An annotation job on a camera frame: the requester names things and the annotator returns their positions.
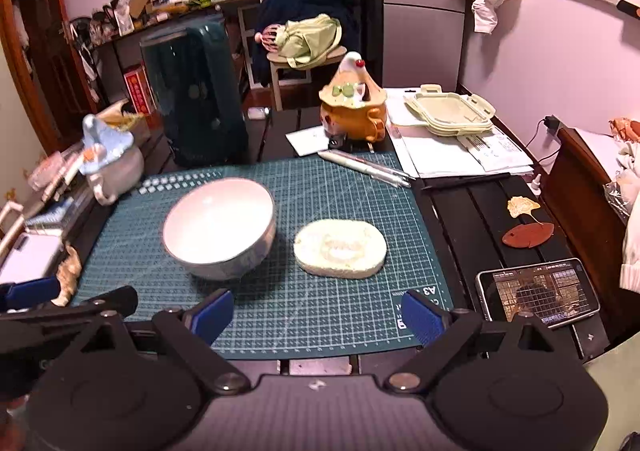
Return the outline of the white ceramic bowl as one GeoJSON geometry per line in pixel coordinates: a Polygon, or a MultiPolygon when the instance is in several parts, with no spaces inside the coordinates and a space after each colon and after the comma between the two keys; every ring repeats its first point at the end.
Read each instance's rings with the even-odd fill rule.
{"type": "Polygon", "coordinates": [[[206,183],[168,212],[163,245],[191,275],[209,281],[241,278],[262,263],[276,236],[276,204],[256,181],[206,183]]]}

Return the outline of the beige loofah sponge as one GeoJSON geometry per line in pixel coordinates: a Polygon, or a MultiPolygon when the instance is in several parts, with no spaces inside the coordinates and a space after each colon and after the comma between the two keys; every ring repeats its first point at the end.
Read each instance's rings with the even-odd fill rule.
{"type": "Polygon", "coordinates": [[[319,277],[365,279],[375,275],[387,254],[385,237],[360,220],[321,219],[295,235],[294,256],[304,271],[319,277]]]}

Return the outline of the black smartphone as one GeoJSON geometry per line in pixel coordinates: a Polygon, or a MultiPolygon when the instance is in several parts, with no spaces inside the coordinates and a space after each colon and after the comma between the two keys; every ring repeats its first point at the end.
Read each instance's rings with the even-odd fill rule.
{"type": "Polygon", "coordinates": [[[555,329],[600,311],[586,269],[575,257],[483,271],[475,285],[489,321],[511,322],[519,313],[529,312],[555,329]]]}

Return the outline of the brown fish shaped coaster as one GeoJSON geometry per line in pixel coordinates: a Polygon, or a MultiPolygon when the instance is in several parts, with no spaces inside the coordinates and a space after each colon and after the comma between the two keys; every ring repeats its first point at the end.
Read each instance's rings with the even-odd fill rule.
{"type": "Polygon", "coordinates": [[[520,224],[503,234],[502,243],[512,249],[533,249],[549,241],[553,233],[551,222],[520,224]]]}

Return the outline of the yellow ginkgo leaf ornament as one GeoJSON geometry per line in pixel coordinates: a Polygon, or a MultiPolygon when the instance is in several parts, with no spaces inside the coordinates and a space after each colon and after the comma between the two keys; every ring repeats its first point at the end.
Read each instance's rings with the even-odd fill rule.
{"type": "Polygon", "coordinates": [[[540,205],[526,196],[514,196],[506,203],[506,209],[512,218],[518,218],[521,215],[536,218],[533,216],[533,211],[539,209],[540,205]]]}

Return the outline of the green cutting mat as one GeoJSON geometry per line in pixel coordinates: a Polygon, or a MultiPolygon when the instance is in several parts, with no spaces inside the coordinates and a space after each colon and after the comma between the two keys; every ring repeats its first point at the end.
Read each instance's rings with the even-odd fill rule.
{"type": "Polygon", "coordinates": [[[129,285],[134,314],[147,320],[170,306],[191,307],[214,284],[190,275],[162,243],[164,220],[179,198],[224,177],[243,177],[270,191],[277,231],[267,258],[229,283],[231,324],[215,341],[227,359],[304,359],[407,348],[416,342],[401,316],[401,297],[414,289],[442,309],[452,301],[416,199],[317,156],[250,166],[154,174],[121,198],[82,267],[78,301],[129,285]],[[295,234],[314,220],[363,220],[385,237],[380,271],[363,280],[308,275],[297,266],[295,234]]]}

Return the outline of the white teapot blue lid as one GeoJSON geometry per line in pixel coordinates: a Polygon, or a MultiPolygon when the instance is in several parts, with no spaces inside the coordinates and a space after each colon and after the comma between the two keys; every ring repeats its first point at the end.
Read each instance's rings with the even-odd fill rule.
{"type": "Polygon", "coordinates": [[[140,181],[144,159],[130,131],[120,131],[96,115],[82,121],[81,174],[96,201],[112,205],[140,181]]]}

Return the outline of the white paper stack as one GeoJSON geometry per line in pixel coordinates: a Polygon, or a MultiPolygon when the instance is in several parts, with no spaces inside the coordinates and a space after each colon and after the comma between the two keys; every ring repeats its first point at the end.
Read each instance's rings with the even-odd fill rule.
{"type": "Polygon", "coordinates": [[[472,136],[438,137],[406,104],[416,89],[388,88],[386,93],[386,130],[407,174],[426,179],[533,170],[533,159],[498,127],[472,136]]]}

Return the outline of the light green container lids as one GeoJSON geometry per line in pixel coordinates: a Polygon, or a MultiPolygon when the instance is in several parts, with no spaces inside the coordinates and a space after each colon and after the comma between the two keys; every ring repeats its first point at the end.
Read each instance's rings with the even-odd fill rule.
{"type": "Polygon", "coordinates": [[[417,92],[406,92],[404,101],[420,124],[439,137],[487,132],[496,113],[495,107],[475,93],[443,92],[439,85],[422,85],[417,92]]]}

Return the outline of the small white notepad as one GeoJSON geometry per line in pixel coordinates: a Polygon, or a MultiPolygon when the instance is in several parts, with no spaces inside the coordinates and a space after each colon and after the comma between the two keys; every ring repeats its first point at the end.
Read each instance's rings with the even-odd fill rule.
{"type": "Polygon", "coordinates": [[[322,126],[287,133],[285,139],[299,157],[326,151],[329,148],[329,137],[322,126]]]}

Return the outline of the orange teapot yellow lid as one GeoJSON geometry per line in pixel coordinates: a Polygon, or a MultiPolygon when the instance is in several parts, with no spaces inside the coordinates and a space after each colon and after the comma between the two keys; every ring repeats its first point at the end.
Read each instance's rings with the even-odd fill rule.
{"type": "Polygon", "coordinates": [[[378,143],[386,136],[387,93],[369,74],[366,62],[349,51],[328,85],[319,91],[320,120],[335,142],[378,143]]]}

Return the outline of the dark green suitcase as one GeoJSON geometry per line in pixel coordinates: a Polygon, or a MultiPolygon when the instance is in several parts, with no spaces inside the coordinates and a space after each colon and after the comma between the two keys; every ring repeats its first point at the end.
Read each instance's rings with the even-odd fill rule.
{"type": "Polygon", "coordinates": [[[176,164],[244,162],[248,133],[224,19],[168,26],[143,38],[140,49],[176,164]]]}

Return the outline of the wooden stool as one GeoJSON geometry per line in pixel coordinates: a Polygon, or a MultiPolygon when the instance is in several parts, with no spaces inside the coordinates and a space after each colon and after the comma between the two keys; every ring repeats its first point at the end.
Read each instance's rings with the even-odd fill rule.
{"type": "MultiPolygon", "coordinates": [[[[337,47],[331,53],[328,54],[322,66],[332,65],[340,63],[347,53],[347,49],[343,46],[337,47]]],[[[286,78],[284,81],[285,86],[295,86],[300,84],[311,83],[311,70],[299,70],[288,65],[285,58],[277,53],[270,52],[267,54],[267,60],[269,61],[270,76],[271,76],[271,96],[273,107],[276,111],[282,111],[282,96],[281,96],[281,81],[280,73],[294,74],[293,78],[286,78]]]]}

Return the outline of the grey refrigerator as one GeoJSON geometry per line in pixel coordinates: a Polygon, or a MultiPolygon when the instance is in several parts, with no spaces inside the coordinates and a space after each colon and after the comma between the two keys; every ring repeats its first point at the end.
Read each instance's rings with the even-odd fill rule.
{"type": "Polygon", "coordinates": [[[454,91],[464,22],[464,0],[383,0],[383,85],[454,91]]]}

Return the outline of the green bag on stool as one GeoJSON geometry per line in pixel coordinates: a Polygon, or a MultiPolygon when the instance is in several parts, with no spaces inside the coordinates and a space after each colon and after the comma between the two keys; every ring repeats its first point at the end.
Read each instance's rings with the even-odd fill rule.
{"type": "Polygon", "coordinates": [[[343,29],[337,18],[325,13],[303,21],[268,25],[254,41],[291,68],[314,68],[322,64],[341,43],[343,29]]]}

